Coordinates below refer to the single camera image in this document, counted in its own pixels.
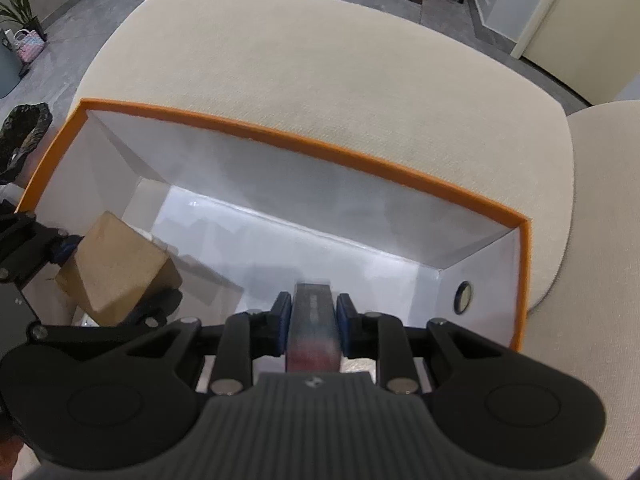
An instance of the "beige sofa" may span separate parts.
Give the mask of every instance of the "beige sofa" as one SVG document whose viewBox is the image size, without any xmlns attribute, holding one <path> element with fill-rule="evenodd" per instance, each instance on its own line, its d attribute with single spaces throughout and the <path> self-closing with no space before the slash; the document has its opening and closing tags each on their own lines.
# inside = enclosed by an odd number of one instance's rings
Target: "beige sofa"
<svg viewBox="0 0 640 480">
<path fill-rule="evenodd" d="M 167 23 L 196 34 L 185 43 Z M 483 54 L 337 0 L 147 0 L 98 53 L 82 97 L 303 134 L 529 216 L 530 306 L 544 299 L 525 352 L 602 396 L 609 422 L 596 464 L 621 479 L 640 463 L 640 102 L 567 121 L 548 94 Z"/>
</svg>

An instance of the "box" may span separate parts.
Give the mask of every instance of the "box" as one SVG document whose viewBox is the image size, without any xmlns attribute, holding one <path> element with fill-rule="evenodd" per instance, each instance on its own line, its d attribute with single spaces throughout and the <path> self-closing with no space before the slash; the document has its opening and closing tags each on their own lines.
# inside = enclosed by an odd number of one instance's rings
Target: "box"
<svg viewBox="0 0 640 480">
<path fill-rule="evenodd" d="M 101 326 L 117 325 L 140 300 L 182 284 L 169 254 L 110 212 L 95 221 L 56 281 Z"/>
</svg>

